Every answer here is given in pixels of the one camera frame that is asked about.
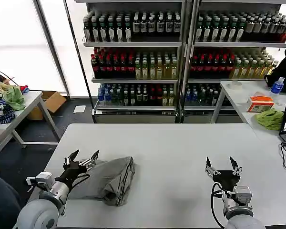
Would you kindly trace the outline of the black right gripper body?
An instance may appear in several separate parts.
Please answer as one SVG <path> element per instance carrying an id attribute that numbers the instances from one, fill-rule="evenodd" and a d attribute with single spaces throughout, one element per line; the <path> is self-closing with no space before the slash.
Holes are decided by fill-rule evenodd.
<path id="1" fill-rule="evenodd" d="M 219 173 L 213 175 L 212 180 L 219 183 L 223 190 L 233 191 L 240 180 L 240 176 L 233 174 L 232 170 L 219 170 Z"/>

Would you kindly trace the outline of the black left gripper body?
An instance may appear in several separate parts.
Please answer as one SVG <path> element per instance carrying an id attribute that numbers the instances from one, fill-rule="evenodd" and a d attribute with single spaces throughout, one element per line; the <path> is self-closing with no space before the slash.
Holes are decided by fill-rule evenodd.
<path id="1" fill-rule="evenodd" d="M 54 180 L 64 183 L 69 190 L 72 190 L 75 186 L 88 178 L 87 168 L 81 166 L 78 161 L 70 162 L 69 165 L 63 165 L 63 169 L 63 173 Z"/>

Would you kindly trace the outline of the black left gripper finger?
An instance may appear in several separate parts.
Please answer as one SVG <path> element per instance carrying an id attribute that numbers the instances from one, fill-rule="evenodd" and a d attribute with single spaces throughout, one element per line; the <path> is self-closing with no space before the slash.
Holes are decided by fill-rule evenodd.
<path id="1" fill-rule="evenodd" d="M 74 151 L 74 152 L 72 152 L 68 157 L 65 157 L 63 164 L 64 164 L 64 165 L 69 165 L 70 162 L 73 162 L 73 161 L 74 161 L 74 159 L 76 158 L 76 156 L 78 155 L 78 153 L 79 153 L 79 149 L 76 150 L 76 151 Z"/>
<path id="2" fill-rule="evenodd" d="M 98 159 L 99 150 L 97 150 L 90 158 L 86 159 L 83 162 L 80 162 L 81 166 L 85 167 L 93 167 L 96 165 L 96 160 Z"/>

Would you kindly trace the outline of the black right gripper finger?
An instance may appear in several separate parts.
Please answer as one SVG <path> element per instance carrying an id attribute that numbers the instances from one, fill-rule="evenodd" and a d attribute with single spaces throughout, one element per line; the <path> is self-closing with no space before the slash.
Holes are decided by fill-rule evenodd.
<path id="1" fill-rule="evenodd" d="M 206 157 L 205 172 L 210 178 L 220 175 L 220 172 L 212 167 L 209 157 Z"/>
<path id="2" fill-rule="evenodd" d="M 230 157 L 230 162 L 233 168 L 233 175 L 240 176 L 242 173 L 242 167 L 240 167 L 232 157 Z"/>

